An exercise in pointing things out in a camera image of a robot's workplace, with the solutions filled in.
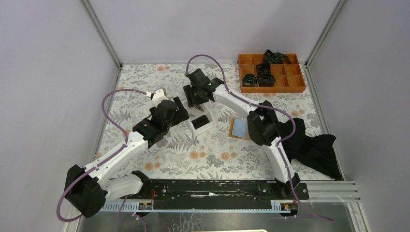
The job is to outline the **yellow leather card holder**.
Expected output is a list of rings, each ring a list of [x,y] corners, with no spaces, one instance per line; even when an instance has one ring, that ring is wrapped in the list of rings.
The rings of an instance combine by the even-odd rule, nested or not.
[[[233,118],[230,124],[229,136],[238,139],[250,140],[247,122],[243,119]]]

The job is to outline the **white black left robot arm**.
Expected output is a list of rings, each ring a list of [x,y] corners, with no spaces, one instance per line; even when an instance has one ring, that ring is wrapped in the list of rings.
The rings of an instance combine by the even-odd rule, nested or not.
[[[81,216],[94,216],[107,201],[116,198],[134,194],[143,199],[149,195],[149,184],[138,175],[130,174],[120,178],[113,178],[113,175],[133,156],[147,151],[162,140],[171,127],[189,119],[179,97],[163,99],[150,112],[151,118],[145,118],[134,126],[127,141],[117,146],[117,151],[84,167],[73,165],[67,171],[64,198]]]

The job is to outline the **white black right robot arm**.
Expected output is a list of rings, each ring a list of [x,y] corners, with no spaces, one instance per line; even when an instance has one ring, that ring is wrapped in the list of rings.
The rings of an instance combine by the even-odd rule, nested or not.
[[[296,193],[300,178],[285,155],[276,116],[279,109],[274,108],[268,101],[258,103],[228,90],[218,78],[210,80],[208,77],[201,77],[199,80],[189,80],[190,84],[183,87],[189,107],[213,101],[246,118],[250,139],[263,148],[274,169],[275,181],[279,183],[278,195],[284,199],[291,198]]]

